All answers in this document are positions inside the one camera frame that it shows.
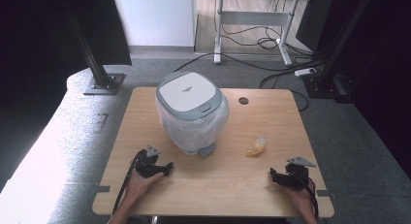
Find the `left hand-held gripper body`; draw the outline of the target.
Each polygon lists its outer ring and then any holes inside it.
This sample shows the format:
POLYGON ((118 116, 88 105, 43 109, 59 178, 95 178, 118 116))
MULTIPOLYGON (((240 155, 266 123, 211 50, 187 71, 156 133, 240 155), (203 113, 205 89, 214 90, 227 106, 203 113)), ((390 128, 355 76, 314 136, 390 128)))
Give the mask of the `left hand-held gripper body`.
POLYGON ((151 177, 161 173, 161 169, 156 165, 161 151, 152 145, 140 150, 137 153, 135 169, 143 177, 151 177))

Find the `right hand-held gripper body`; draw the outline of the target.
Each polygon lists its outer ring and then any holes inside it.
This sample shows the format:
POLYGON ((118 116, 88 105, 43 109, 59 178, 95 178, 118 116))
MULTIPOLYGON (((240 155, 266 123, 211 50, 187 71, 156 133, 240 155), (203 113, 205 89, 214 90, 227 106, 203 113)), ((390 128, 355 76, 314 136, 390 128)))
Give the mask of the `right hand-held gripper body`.
POLYGON ((287 162, 286 185, 295 189, 303 189, 309 181, 308 168, 315 168, 316 165, 301 156, 287 159, 287 162))

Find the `yellow banana peel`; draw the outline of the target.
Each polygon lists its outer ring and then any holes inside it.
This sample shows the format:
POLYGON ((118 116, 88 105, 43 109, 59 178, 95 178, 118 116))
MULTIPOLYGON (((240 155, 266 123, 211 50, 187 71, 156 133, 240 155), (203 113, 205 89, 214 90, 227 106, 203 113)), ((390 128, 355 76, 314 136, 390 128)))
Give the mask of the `yellow banana peel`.
POLYGON ((256 142, 246 150, 246 157, 254 157, 261 154, 267 147, 267 140, 265 137, 259 137, 256 142))

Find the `white pedal trash can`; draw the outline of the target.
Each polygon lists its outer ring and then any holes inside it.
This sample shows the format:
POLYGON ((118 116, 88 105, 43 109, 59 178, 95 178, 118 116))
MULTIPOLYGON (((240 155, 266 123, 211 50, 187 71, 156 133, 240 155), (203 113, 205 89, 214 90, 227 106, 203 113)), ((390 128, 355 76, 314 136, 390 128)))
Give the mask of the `white pedal trash can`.
MULTIPOLYGON (((224 93, 207 77, 194 72, 172 73, 160 82, 156 98, 174 117, 195 120, 215 111, 224 93)), ((208 156, 216 148, 215 142, 196 154, 208 156)))

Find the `person's left hand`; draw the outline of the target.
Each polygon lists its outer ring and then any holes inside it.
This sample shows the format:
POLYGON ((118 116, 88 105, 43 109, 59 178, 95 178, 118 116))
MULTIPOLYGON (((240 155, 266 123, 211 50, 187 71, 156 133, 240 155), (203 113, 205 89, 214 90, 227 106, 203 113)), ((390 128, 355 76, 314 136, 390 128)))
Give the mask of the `person's left hand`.
POLYGON ((136 172, 132 172, 126 185, 124 199, 134 203, 148 190, 152 184, 161 178, 162 177, 159 176, 143 177, 136 172))

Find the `translucent trash bag blue edge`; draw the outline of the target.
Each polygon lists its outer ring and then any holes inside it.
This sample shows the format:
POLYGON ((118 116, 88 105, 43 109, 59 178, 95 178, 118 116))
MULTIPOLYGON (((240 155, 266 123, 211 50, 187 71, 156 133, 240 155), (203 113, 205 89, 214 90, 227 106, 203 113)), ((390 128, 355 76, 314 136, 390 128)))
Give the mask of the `translucent trash bag blue edge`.
POLYGON ((224 129, 230 114, 225 95, 222 95, 222 102, 215 111, 190 121, 174 117, 158 99, 155 99, 155 106, 163 129, 172 142, 186 154, 196 154, 212 145, 224 129))

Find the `white power strip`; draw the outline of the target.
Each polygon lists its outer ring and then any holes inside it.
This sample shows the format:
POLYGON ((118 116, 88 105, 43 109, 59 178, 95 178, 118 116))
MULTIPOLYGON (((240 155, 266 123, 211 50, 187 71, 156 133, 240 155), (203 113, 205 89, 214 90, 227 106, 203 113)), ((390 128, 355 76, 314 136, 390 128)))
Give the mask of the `white power strip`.
POLYGON ((296 77, 301 77, 301 76, 316 74, 317 70, 315 68, 306 68, 306 69, 296 70, 294 73, 296 77))

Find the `black metal stand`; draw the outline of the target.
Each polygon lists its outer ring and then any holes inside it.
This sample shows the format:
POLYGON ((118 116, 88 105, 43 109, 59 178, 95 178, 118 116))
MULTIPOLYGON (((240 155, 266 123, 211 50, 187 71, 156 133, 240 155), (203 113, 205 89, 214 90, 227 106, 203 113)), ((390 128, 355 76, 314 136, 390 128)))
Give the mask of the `black metal stand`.
POLYGON ((323 71, 302 77, 309 98, 351 103, 354 82, 345 72, 344 57, 349 53, 349 43, 354 41, 354 34, 371 1, 331 0, 325 22, 326 36, 330 41, 319 50, 323 71))
POLYGON ((108 73, 104 66, 98 62, 83 35, 75 13, 68 0, 60 0, 71 31, 79 45, 80 52, 92 73, 92 79, 84 88, 84 95, 116 95, 123 82, 124 74, 108 73))

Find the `black curtain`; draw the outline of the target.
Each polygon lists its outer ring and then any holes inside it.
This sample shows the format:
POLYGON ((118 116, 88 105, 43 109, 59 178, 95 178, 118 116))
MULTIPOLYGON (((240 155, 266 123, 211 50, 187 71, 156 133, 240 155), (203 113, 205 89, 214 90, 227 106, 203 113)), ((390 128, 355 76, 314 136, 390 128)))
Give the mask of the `black curtain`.
MULTIPOLYGON (((318 52, 329 41, 324 24, 318 52)), ((372 0, 344 59, 351 102, 411 176, 411 0, 372 0)))
POLYGON ((0 192, 88 67, 78 35, 97 62, 131 63, 114 0, 0 0, 0 192))

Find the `white standing desk frame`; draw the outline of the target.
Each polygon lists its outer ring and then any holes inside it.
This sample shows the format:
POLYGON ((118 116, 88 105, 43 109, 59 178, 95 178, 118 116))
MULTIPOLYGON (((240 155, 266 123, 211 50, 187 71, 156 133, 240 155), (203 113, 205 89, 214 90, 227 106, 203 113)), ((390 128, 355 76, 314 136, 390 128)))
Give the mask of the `white standing desk frame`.
POLYGON ((225 11, 224 0, 216 0, 216 36, 214 38, 213 62, 221 63, 222 48, 222 26, 228 25, 250 25, 250 26, 280 26, 283 32, 279 39, 276 39, 277 47, 286 66, 292 65, 289 52, 286 48, 286 41, 293 22, 299 0, 292 0, 291 8, 287 12, 243 12, 225 11))

